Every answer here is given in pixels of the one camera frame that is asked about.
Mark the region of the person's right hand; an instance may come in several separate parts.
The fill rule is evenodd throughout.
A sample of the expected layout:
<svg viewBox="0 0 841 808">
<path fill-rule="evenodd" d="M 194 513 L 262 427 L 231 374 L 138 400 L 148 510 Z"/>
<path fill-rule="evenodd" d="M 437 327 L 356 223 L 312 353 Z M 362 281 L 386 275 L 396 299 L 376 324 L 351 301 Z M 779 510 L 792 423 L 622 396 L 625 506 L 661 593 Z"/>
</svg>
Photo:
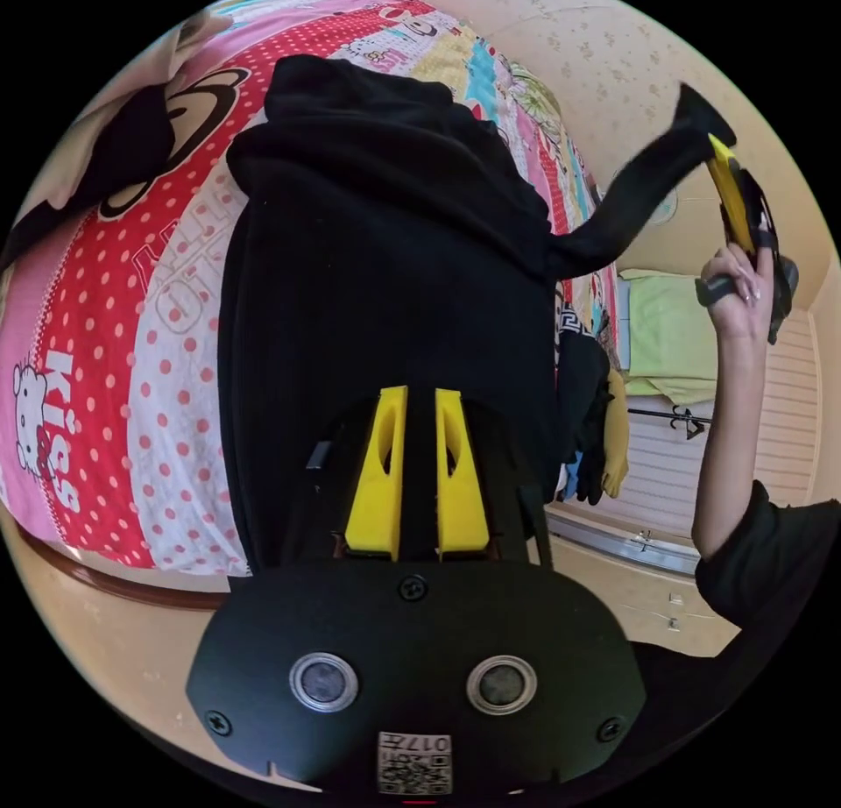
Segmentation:
<svg viewBox="0 0 841 808">
<path fill-rule="evenodd" d="M 761 248 L 751 259 L 733 242 L 718 249 L 703 267 L 700 279 L 719 277 L 732 282 L 734 291 L 708 307 L 719 350 L 739 351 L 742 358 L 764 358 L 767 352 L 774 297 L 773 254 Z"/>
</svg>

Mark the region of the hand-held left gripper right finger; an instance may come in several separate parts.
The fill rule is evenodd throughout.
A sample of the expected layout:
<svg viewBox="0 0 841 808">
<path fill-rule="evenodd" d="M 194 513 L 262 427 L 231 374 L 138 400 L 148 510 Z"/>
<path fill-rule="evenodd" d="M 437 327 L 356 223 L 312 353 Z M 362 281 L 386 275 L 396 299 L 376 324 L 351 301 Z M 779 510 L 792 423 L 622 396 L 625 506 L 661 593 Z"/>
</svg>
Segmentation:
<svg viewBox="0 0 841 808">
<path fill-rule="evenodd" d="M 461 394 L 435 391 L 439 550 L 485 550 L 490 532 Z"/>
</svg>

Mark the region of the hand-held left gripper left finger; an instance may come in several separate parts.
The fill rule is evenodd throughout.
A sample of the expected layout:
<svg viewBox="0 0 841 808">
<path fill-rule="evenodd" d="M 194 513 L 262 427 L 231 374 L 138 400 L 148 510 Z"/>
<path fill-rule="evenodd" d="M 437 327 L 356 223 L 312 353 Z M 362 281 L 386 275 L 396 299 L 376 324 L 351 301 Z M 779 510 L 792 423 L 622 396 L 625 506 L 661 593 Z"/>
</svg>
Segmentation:
<svg viewBox="0 0 841 808">
<path fill-rule="evenodd" d="M 399 552 L 408 389 L 383 389 L 344 532 L 352 554 Z"/>
</svg>

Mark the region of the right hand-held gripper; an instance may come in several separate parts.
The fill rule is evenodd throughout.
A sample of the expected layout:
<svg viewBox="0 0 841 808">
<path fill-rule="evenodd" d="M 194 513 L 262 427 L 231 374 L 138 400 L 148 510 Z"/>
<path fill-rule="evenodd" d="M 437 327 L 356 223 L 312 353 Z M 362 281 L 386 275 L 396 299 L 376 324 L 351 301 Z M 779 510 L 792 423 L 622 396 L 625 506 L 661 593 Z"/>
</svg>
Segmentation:
<svg viewBox="0 0 841 808">
<path fill-rule="evenodd" d="M 727 240 L 737 244 L 753 264 L 758 253 L 770 251 L 774 264 L 774 289 L 768 342 L 776 344 L 782 324 L 791 313 L 799 284 L 793 260 L 781 254 L 777 231 L 765 193 L 733 151 L 717 136 L 708 134 L 712 157 L 707 162 L 717 190 Z"/>
</svg>

